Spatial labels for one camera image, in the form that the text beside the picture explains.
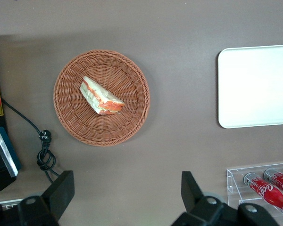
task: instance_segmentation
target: white tray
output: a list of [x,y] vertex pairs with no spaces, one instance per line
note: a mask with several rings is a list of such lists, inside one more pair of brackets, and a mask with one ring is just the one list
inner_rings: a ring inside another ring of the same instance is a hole
[[218,118],[224,128],[283,124],[283,45],[219,54]]

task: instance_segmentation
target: coca-cola bottle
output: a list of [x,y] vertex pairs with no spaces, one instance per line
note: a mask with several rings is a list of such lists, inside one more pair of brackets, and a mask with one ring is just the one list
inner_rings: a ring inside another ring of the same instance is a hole
[[264,172],[264,179],[283,191],[283,173],[274,168],[269,168]]
[[259,194],[267,203],[283,210],[283,194],[256,173],[248,173],[243,178],[244,183]]

